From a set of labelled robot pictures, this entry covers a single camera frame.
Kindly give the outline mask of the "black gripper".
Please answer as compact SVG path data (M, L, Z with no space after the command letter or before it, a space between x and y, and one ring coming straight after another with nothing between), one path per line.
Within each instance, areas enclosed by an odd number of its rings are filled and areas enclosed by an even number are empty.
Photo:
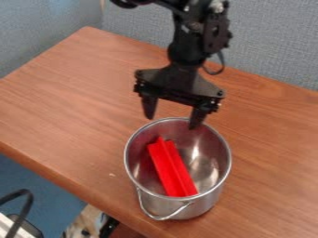
M133 76L133 91L141 98L144 115L149 120L153 118L159 99L194 107L190 129L195 129L206 116L220 107L224 91L200 76L196 67L171 63L160 69L136 70Z

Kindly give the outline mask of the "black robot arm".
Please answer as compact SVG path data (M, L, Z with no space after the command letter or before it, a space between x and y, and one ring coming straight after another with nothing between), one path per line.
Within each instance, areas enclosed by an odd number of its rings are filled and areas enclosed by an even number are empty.
M224 91L199 74L211 56L222 57L232 34L227 0L111 0L127 9L155 4L172 13L174 35L168 45L168 66L137 70L133 91L141 98L147 118L152 118L159 99L192 108L188 127L196 128L220 107Z

